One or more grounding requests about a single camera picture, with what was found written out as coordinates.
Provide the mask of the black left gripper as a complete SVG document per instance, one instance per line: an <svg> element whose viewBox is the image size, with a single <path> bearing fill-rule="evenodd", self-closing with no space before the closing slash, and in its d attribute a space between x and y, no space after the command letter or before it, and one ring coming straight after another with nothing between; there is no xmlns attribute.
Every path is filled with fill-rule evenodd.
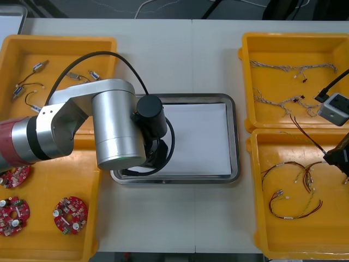
<svg viewBox="0 0 349 262"><path fill-rule="evenodd" d="M157 138L153 140L145 136L144 148L146 153L146 161L141 164L144 168L163 168L169 161L168 153L169 147L163 139Z"/></svg>

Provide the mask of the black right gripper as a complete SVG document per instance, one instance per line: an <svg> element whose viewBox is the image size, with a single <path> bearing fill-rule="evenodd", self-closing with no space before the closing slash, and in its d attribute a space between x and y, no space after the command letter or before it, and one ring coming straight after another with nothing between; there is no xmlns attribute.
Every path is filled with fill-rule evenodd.
<svg viewBox="0 0 349 262"><path fill-rule="evenodd" d="M348 134L335 149L326 152L323 159L329 165L336 165L344 174L348 175Z"/></svg>

